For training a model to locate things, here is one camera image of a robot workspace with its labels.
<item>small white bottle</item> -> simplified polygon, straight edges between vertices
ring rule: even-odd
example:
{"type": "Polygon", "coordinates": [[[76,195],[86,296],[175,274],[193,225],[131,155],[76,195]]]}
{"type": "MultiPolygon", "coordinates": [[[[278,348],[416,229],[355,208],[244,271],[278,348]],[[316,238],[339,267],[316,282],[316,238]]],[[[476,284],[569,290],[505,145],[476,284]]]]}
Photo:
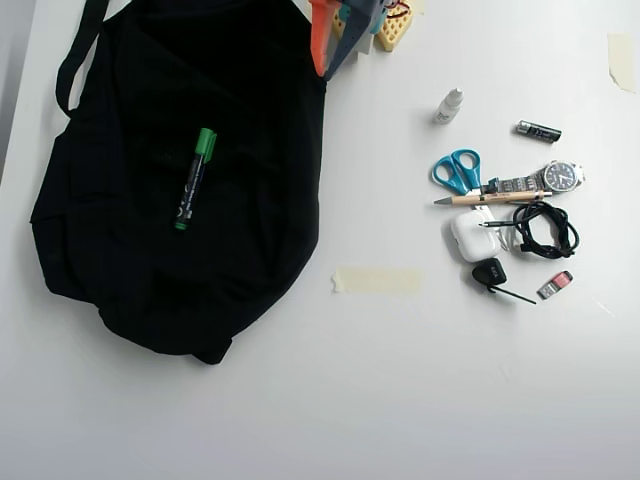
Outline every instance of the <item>small white bottle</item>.
{"type": "Polygon", "coordinates": [[[460,111],[462,100],[464,100],[464,94],[460,88],[451,90],[438,107],[435,122],[442,124],[450,123],[460,111]]]}

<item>white charger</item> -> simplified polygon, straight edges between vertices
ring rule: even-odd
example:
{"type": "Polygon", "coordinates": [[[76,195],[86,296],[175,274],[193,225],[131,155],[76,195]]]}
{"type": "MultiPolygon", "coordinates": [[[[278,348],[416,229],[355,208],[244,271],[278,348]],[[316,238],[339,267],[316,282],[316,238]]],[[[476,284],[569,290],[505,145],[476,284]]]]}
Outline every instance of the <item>white charger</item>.
{"type": "Polygon", "coordinates": [[[480,226],[489,220],[481,210],[471,210],[451,221],[453,238],[456,239],[460,253],[467,262],[477,263],[500,253],[496,232],[480,226]]]}

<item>bag handle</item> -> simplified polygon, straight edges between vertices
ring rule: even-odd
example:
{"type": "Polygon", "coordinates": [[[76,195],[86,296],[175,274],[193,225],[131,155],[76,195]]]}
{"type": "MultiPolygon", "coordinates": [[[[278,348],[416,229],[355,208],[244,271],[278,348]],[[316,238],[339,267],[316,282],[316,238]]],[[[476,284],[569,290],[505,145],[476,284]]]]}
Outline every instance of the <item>bag handle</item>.
{"type": "Polygon", "coordinates": [[[69,96],[71,95],[73,81],[76,78],[78,70],[87,58],[93,42],[100,33],[108,6],[109,0],[86,0],[80,26],[78,27],[78,33],[67,57],[58,70],[56,100],[62,111],[66,113],[68,117],[71,117],[73,113],[73,111],[69,109],[69,96]]]}

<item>watch face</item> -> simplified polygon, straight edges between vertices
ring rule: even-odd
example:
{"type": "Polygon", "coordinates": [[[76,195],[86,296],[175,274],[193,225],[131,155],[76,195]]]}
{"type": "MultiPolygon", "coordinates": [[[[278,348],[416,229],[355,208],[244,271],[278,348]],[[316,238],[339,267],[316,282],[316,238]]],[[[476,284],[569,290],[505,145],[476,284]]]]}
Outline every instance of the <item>watch face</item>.
{"type": "Polygon", "coordinates": [[[544,182],[554,192],[568,192],[575,188],[578,177],[572,165],[554,162],[545,169],[544,182]]]}

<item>orange object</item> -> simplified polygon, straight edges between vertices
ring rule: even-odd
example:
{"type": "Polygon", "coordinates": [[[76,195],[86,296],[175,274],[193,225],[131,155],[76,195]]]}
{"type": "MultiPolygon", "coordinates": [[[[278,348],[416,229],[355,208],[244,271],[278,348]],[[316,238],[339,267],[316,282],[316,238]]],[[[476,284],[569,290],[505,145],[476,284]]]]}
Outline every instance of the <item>orange object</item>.
{"type": "Polygon", "coordinates": [[[327,46],[333,14],[340,6],[335,0],[309,0],[311,3],[311,56],[316,73],[323,76],[327,68],[327,46]]]}

